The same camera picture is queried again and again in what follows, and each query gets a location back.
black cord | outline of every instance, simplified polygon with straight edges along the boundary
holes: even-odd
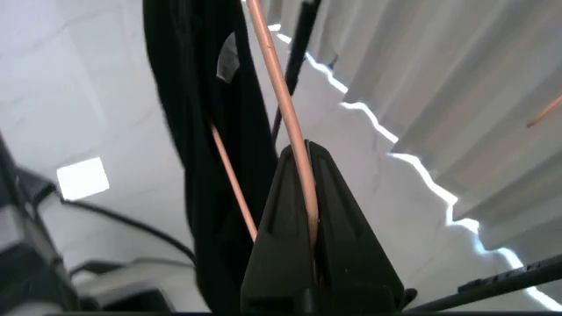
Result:
[[[183,243],[181,243],[180,241],[178,241],[177,239],[169,236],[168,234],[161,232],[151,226],[148,226],[144,223],[141,223],[137,220],[134,219],[129,219],[123,215],[119,215],[116,212],[111,212],[109,210],[106,210],[103,207],[97,206],[97,205],[93,205],[90,204],[88,202],[82,202],[82,201],[68,201],[66,199],[64,199],[64,197],[62,197],[62,195],[60,194],[60,192],[56,192],[57,196],[59,197],[59,199],[61,200],[61,203],[63,205],[70,205],[70,206],[75,206],[78,207],[82,210],[88,211],[88,212],[93,212],[99,215],[103,215],[108,219],[113,219],[116,220],[118,222],[120,222],[121,224],[125,224],[127,226],[139,229],[145,233],[150,233],[151,235],[153,235],[156,238],[159,238],[163,241],[168,242],[171,246],[173,246],[174,248],[176,248],[177,250],[183,252],[185,255],[187,255],[191,261],[193,262],[193,265],[195,265],[195,254],[193,253],[193,251],[189,248],[187,248]]]

copper tube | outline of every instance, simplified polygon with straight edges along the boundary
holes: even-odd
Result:
[[[554,111],[560,104],[562,104],[562,96],[555,98],[552,102],[550,102],[544,110],[542,110],[538,115],[535,116],[529,123],[527,123],[527,127],[532,127],[540,120],[544,119],[550,112]]]
[[[302,132],[300,131],[299,120],[297,119],[297,114],[292,105],[287,83],[283,77],[283,71],[281,70],[277,52],[273,45],[273,39],[271,38],[270,30],[263,16],[262,6],[259,0],[246,0],[246,3],[248,4],[252,16],[252,23],[256,30],[256,36],[262,50],[265,66],[270,75],[277,101],[279,102],[279,109],[281,110],[287,132],[289,133],[289,140],[291,141],[292,152],[297,163],[300,184],[305,197],[310,242],[311,245],[314,246],[316,244],[316,235],[318,232],[318,200],[316,199],[313,170],[308,160],[305,142]]]
[[[220,159],[222,160],[222,164],[227,170],[228,180],[230,180],[230,185],[232,185],[232,189],[234,190],[234,194],[236,195],[236,200],[238,201],[238,205],[240,206],[240,210],[242,211],[242,216],[244,217],[244,221],[246,222],[246,226],[248,227],[249,235],[252,238],[252,241],[256,241],[256,224],[254,224],[252,214],[249,212],[248,205],[246,204],[246,200],[244,199],[244,195],[242,194],[242,189],[238,184],[236,174],[234,172],[234,169],[232,168],[230,160],[228,159],[227,150],[222,143],[219,131],[217,131],[217,128],[213,124],[211,124],[211,131],[213,132],[214,143],[217,145],[217,149],[219,149],[219,155]]]

curtain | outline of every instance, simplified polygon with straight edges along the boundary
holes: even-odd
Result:
[[[289,37],[299,6],[263,0]],[[458,198],[453,220],[531,263],[562,253],[562,108],[527,127],[562,94],[561,13],[556,0],[323,0],[308,51],[390,132],[391,154]]]

black fabric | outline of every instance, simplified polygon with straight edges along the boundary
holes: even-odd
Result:
[[[144,0],[148,59],[185,172],[197,282],[213,312],[238,313],[252,249],[209,121],[225,143],[258,225],[277,166],[267,114],[249,51],[240,0]],[[223,42],[234,32],[240,67],[219,79]]]

black rod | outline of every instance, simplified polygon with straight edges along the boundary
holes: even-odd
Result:
[[[562,255],[529,264],[485,279],[462,285],[458,293],[416,306],[404,312],[436,312],[493,298],[512,291],[549,283],[562,278]]]
[[[299,22],[297,23],[297,30],[292,40],[291,53],[289,54],[289,61],[287,62],[287,69],[285,70],[285,81],[287,82],[287,88],[291,96],[297,89],[300,68],[305,61],[306,48],[308,47],[308,42],[313,32],[314,20],[316,20],[320,2],[321,0],[314,0],[312,3],[305,1],[300,7]],[[273,121],[273,128],[271,130],[273,144],[277,142],[279,128],[281,127],[281,118],[281,111],[279,110],[279,105],[277,105],[275,120]]]

